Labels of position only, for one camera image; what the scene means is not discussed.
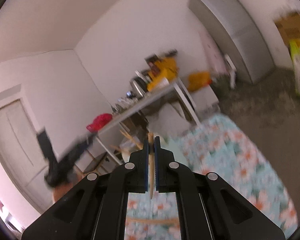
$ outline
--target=carpet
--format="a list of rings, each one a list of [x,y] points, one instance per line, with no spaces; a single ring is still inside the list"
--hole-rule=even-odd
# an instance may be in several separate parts
[[[270,162],[293,199],[300,221],[300,98],[293,71],[277,68],[256,85],[237,83],[220,98],[228,115]]]

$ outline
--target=table leg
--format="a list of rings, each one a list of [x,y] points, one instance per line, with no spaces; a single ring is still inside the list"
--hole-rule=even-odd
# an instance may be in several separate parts
[[[178,93],[178,95],[180,96],[180,99],[182,100],[182,102],[185,104],[186,108],[189,111],[189,114],[191,115],[192,119],[195,121],[195,123],[197,125],[200,124],[199,118],[196,115],[195,111],[193,110],[192,106],[190,105],[189,101],[187,100],[186,96],[183,94],[181,88],[178,86],[178,84],[174,85],[174,89],[176,90],[176,92]]]

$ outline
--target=cardboard box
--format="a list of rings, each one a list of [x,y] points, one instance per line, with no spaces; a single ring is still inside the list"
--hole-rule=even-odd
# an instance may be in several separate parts
[[[276,20],[275,25],[286,46],[289,46],[289,40],[300,39],[300,13],[293,12],[285,18]]]

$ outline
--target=white table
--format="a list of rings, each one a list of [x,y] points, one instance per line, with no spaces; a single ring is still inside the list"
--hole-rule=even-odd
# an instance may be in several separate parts
[[[124,111],[122,114],[115,116],[108,124],[106,124],[100,131],[99,135],[104,133],[105,131],[115,127],[116,125],[120,124],[120,122],[124,121],[128,117],[132,116],[133,114],[137,113],[138,111],[142,110],[146,106],[149,106],[151,103],[157,101],[161,97],[167,95],[168,93],[176,91],[178,96],[180,97],[182,103],[185,105],[187,111],[191,115],[193,121],[199,125],[200,121],[198,116],[195,113],[195,104],[192,100],[188,90],[182,83],[182,81],[177,78],[174,82],[170,83],[168,86],[165,86],[162,89],[155,90],[153,92],[148,92],[141,100],[139,100],[134,106]],[[101,142],[99,138],[97,141],[102,145],[102,147],[108,152],[108,154],[118,163],[122,164],[122,162],[111,152],[107,147]]]

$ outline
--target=floral blanket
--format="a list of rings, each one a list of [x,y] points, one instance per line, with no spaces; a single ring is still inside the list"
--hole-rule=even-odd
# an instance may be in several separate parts
[[[197,173],[214,171],[279,226],[286,238],[297,228],[287,189],[257,147],[226,116],[217,114],[175,139]],[[180,239],[174,193],[129,194],[126,240]]]

